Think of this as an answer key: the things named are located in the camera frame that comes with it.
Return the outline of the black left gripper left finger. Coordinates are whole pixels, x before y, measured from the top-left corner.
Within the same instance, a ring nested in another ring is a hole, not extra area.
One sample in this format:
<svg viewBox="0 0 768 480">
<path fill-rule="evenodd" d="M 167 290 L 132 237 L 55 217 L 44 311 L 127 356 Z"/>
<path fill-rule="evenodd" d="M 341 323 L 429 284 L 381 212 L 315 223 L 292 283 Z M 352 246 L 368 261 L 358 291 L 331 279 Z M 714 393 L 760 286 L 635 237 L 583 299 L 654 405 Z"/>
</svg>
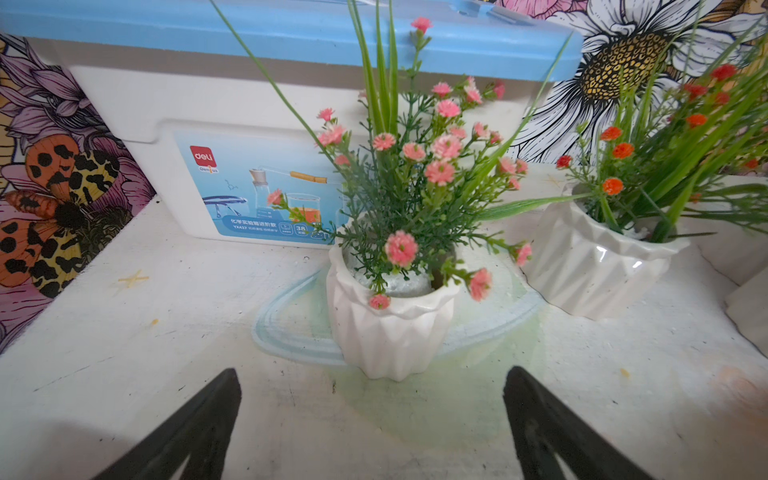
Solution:
<svg viewBox="0 0 768 480">
<path fill-rule="evenodd" d="M 96 477 L 220 479 L 241 400 L 236 370 L 223 370 Z"/>
</svg>

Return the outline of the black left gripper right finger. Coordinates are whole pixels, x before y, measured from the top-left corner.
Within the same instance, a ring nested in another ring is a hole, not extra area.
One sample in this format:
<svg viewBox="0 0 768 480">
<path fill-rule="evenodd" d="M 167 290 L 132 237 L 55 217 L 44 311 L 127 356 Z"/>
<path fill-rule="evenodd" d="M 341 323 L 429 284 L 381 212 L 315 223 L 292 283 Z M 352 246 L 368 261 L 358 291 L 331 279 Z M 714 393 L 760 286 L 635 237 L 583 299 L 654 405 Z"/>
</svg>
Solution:
<svg viewBox="0 0 768 480">
<path fill-rule="evenodd" d="M 649 479 L 521 366 L 506 376 L 503 401 L 517 459 L 526 479 Z"/>
</svg>

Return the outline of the pink flower white pot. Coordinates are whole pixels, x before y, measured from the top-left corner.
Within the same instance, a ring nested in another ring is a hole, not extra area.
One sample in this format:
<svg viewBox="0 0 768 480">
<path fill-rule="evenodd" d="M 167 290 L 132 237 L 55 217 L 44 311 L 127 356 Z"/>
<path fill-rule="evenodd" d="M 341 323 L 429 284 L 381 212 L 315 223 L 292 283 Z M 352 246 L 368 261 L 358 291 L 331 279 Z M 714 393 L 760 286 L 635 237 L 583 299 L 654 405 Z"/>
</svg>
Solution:
<svg viewBox="0 0 768 480">
<path fill-rule="evenodd" d="M 461 289 L 481 302 L 493 287 L 486 268 L 469 268 L 465 247 L 505 253 L 518 265 L 531 260 L 529 242 L 509 243 L 480 225 L 544 205 L 543 199 L 503 203 L 527 165 L 508 154 L 512 139 L 487 124 L 467 124 L 465 113 L 496 100 L 498 83 L 479 88 L 473 78 L 418 90 L 420 54 L 430 43 L 430 20 L 413 21 L 415 57 L 398 58 L 392 7 L 376 7 L 375 38 L 368 41 L 361 11 L 347 5 L 361 53 L 366 140 L 330 108 L 310 137 L 341 178 L 347 222 L 309 219 L 282 191 L 268 203 L 332 241 L 326 298 L 332 336 L 344 361 L 371 379 L 401 381 L 425 371 L 454 316 Z"/>
</svg>

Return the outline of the orange flower white pot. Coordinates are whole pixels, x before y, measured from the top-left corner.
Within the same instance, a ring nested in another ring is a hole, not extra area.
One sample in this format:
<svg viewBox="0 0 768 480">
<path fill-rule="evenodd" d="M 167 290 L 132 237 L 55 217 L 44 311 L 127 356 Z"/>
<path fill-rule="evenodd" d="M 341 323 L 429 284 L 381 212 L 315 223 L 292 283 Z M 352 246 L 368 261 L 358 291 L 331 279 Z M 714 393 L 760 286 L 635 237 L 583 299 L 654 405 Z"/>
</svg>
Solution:
<svg viewBox="0 0 768 480">
<path fill-rule="evenodd" d="M 548 303 L 601 320 L 642 297 L 688 247 L 682 219 L 767 229 L 763 183 L 726 175 L 767 157 L 767 42 L 728 48 L 694 81 L 655 95 L 619 77 L 615 120 L 579 129 L 559 162 L 568 195 L 542 214 L 523 271 Z"/>
</svg>

